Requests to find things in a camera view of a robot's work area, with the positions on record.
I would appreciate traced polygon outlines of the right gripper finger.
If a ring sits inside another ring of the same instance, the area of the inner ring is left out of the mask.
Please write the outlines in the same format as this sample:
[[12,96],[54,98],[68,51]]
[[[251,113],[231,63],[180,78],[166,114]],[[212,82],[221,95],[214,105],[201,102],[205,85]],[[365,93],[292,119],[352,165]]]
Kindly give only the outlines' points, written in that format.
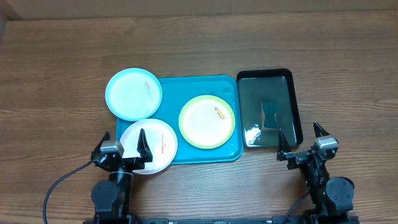
[[277,160],[284,161],[287,160],[287,156],[292,153],[290,145],[285,138],[284,132],[282,129],[279,129],[279,145],[277,151]]
[[330,133],[327,132],[325,129],[323,129],[322,126],[317,121],[313,123],[313,128],[316,138],[330,135]]

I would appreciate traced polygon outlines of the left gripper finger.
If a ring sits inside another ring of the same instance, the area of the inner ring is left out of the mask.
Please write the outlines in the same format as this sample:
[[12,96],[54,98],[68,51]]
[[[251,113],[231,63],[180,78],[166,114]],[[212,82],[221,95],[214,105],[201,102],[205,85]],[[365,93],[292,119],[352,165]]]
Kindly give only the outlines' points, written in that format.
[[143,162],[152,162],[152,152],[147,143],[146,133],[143,128],[141,128],[139,133],[137,152],[140,154],[140,158]]
[[102,144],[105,141],[109,141],[111,139],[111,135],[110,133],[107,131],[105,132],[104,136],[102,137],[101,141],[98,143],[98,145],[95,147],[95,152],[100,151],[100,148],[102,146]]

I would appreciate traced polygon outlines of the white pink plate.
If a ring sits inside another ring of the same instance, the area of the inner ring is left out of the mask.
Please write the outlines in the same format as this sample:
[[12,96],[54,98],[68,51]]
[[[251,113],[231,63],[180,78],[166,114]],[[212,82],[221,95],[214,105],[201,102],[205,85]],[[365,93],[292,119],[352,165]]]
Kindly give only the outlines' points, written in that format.
[[139,156],[137,144],[141,129],[146,134],[153,160],[145,163],[145,169],[134,170],[133,173],[140,175],[158,173],[171,165],[177,153],[177,135],[167,123],[159,119],[137,121],[130,125],[121,136],[120,142],[124,148],[123,158]]

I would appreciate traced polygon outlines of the green scrub sponge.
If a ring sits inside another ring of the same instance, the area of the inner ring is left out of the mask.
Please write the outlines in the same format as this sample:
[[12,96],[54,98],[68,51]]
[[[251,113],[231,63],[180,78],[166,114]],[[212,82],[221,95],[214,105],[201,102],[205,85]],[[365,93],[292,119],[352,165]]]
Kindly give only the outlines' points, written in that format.
[[264,101],[261,103],[262,106],[262,124],[263,128],[275,129],[278,128],[276,121],[276,114],[279,105],[276,102]]

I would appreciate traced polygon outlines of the green rimmed plate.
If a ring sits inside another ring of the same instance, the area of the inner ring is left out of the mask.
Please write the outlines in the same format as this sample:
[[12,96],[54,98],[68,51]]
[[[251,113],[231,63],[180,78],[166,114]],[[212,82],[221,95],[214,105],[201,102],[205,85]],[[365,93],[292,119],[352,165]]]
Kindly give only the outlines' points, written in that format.
[[200,149],[222,146],[235,129],[232,107],[213,95],[200,95],[189,100],[181,109],[178,128],[183,138]]

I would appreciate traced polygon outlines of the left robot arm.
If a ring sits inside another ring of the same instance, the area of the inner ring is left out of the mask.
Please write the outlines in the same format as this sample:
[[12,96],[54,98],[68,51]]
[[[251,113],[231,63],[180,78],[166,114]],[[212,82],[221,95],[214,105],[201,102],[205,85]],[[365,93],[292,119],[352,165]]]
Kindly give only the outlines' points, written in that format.
[[123,158],[124,148],[120,141],[112,140],[106,133],[91,153],[95,166],[109,173],[108,179],[95,184],[91,200],[95,206],[93,223],[139,224],[142,220],[130,212],[133,172],[152,162],[152,153],[143,129],[139,132],[137,157]]

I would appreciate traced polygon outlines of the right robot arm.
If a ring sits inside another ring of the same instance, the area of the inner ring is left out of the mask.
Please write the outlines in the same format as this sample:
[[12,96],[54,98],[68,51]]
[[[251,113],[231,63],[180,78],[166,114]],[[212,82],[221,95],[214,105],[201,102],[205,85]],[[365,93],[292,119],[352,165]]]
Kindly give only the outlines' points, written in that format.
[[[353,209],[354,183],[346,177],[331,178],[325,163],[334,158],[338,140],[325,131],[318,122],[313,123],[315,141],[307,151],[293,152],[283,130],[279,131],[278,161],[287,161],[289,170],[299,169],[307,186],[301,196],[284,216],[283,223],[358,223],[358,217],[349,215]],[[306,197],[313,208],[301,216],[292,212]]]

